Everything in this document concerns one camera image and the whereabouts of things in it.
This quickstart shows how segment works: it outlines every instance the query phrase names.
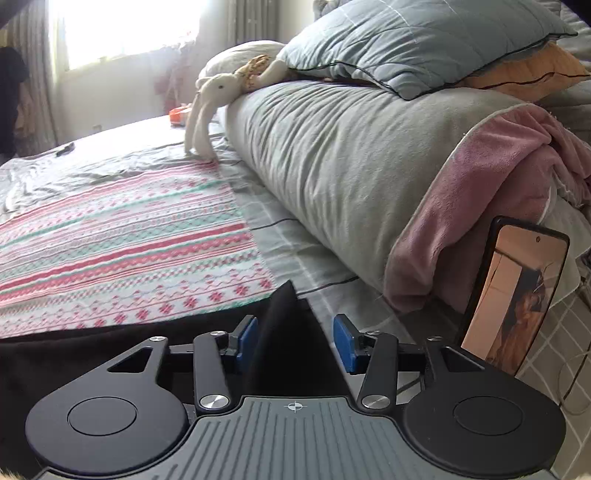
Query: white stuffed bunny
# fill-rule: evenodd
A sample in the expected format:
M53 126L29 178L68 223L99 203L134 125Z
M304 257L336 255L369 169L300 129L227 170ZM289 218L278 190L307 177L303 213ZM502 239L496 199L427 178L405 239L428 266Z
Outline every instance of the white stuffed bunny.
M283 81L286 74L287 65L284 61L271 61L267 55L259 55L234 73L198 79L195 82L197 94L185 131L185 152L190 153L194 147L198 155L215 158L208 127L216 110L232 103L243 93Z

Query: blue clamp pad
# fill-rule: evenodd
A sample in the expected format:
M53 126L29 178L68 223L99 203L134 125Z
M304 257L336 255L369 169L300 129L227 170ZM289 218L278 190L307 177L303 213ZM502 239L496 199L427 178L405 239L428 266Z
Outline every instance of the blue clamp pad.
M236 354L236 367L238 372L244 373L248 370L255 352L258 340L258 319L252 317L248 326L238 337L238 353Z
M347 373L357 370L357 354L355 351L355 336L349 331L343 321L345 315L339 314L333 319L333 339Z

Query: black mount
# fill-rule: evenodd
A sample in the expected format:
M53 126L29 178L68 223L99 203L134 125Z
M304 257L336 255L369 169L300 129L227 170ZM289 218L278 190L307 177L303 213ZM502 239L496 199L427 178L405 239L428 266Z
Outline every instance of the black mount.
M196 431L187 413L200 417L194 427L204 415L240 412L244 399L232 398L226 374L248 370L257 337L252 316L232 333L206 333L193 344L169 347L166 338L152 337L39 401L27 418L27 439L66 475L122 475L160 462ZM345 315L335 317L333 337L345 370L365 374L351 409L390 419L430 464L473 478L516 478L556 457L566 432L560 409L461 348L360 333ZM193 405L157 384L164 359L192 365ZM422 391L406 405L396 405L399 371L422 377Z

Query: black phone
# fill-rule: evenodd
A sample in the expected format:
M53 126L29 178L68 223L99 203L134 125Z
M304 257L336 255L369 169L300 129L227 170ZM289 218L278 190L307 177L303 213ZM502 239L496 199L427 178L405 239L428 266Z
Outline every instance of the black phone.
M569 245L563 233L496 217L458 344L515 375L550 308Z

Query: gray rubber surface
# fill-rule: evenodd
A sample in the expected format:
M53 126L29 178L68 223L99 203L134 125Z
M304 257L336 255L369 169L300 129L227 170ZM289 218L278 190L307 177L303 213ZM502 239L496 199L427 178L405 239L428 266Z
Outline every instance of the gray rubber surface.
M61 477L45 473L39 480ZM418 456L394 424L344 398L246 398L197 422L168 458L126 480L459 480ZM528 478L550 480L542 471Z

